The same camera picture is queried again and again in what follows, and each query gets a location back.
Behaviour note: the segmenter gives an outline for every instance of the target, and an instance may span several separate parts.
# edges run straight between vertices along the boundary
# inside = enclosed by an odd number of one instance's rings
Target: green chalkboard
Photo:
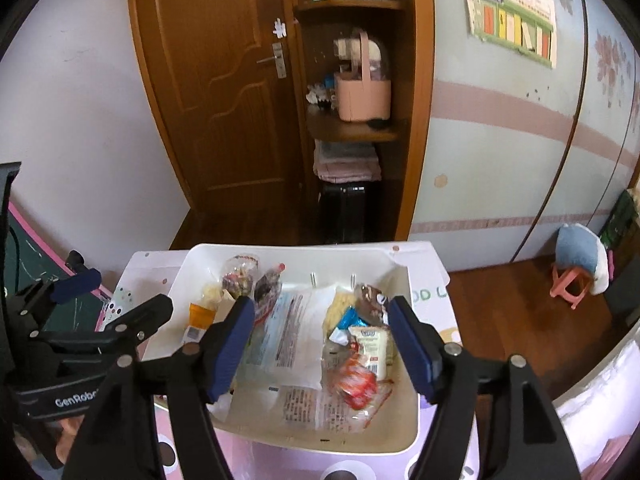
[[[42,280],[59,278],[62,280],[68,277],[65,269],[47,254],[50,249],[44,248],[41,240],[39,244],[30,235],[30,232],[33,231],[13,206],[10,211],[9,225],[14,228],[20,244],[20,289],[33,283],[38,278]],[[9,296],[15,292],[15,255],[14,240],[9,236],[6,241],[6,260],[4,263],[4,286]],[[74,301],[60,304],[49,317],[45,329],[93,331],[105,301],[107,299],[101,295],[98,297],[95,294],[84,294]]]

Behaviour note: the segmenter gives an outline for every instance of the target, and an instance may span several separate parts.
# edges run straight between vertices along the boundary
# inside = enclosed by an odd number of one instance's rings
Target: white storage bin
[[[243,253],[258,257],[260,272],[284,263],[283,288],[330,285],[353,288],[356,283],[368,283],[380,288],[390,298],[400,295],[411,302],[408,269],[396,264],[380,248],[366,245],[264,247],[201,244],[187,254],[169,291],[174,302],[174,314],[149,339],[143,360],[166,357],[179,348],[189,322],[190,303],[200,300],[205,285],[220,279],[226,260]],[[228,418],[221,422],[212,416],[212,424],[220,430],[271,446],[330,453],[400,453],[409,448],[418,436],[418,395],[399,355],[396,355],[390,378],[394,381],[393,393],[362,433],[302,430],[269,423],[266,414],[274,396],[248,390],[244,385],[242,391],[238,388],[234,394],[234,404],[242,403],[243,409],[239,410],[242,420]]]

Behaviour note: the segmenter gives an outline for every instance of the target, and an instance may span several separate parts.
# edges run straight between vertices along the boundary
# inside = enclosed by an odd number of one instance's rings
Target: wooden door
[[[167,149],[196,210],[236,218],[291,210],[303,167],[286,40],[272,32],[281,0],[135,3]],[[286,78],[273,60],[258,62],[273,56],[274,42]]]

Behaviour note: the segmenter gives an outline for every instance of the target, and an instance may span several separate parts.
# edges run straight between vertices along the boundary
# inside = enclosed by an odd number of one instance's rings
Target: plastic stool
[[[554,279],[554,284],[549,291],[549,295],[552,298],[556,296],[564,298],[571,303],[571,309],[575,310],[575,307],[577,307],[578,303],[582,301],[582,298],[587,295],[587,291],[591,287],[591,282],[593,281],[591,275],[582,267],[571,267],[567,269],[562,276],[558,276],[558,267],[556,264],[554,264],[551,270],[551,275]],[[578,296],[574,296],[566,290],[569,284],[576,278],[578,278],[580,288],[582,289]]]

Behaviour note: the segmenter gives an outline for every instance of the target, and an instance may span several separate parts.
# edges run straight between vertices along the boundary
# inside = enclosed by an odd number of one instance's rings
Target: table
[[[436,327],[444,341],[460,342],[456,318],[446,289],[449,275],[431,243],[388,242],[368,246],[387,251],[398,264],[408,267],[417,317]],[[186,255],[187,251],[135,253],[122,273],[111,303],[100,316],[97,328],[100,329],[156,294],[168,294]],[[406,480],[422,449],[434,414],[435,407],[428,405],[423,399],[416,441],[405,452],[390,456],[326,454],[285,449],[247,441],[225,431],[216,430],[216,434],[236,479],[334,480],[338,477],[332,473],[348,471],[356,480]],[[169,455],[173,451],[175,456],[169,415],[161,406],[156,406],[156,425],[158,440],[164,443],[161,445],[167,448]],[[474,422],[461,480],[477,478],[478,470],[478,431]],[[167,480],[182,479],[177,460],[165,465],[164,472]]]

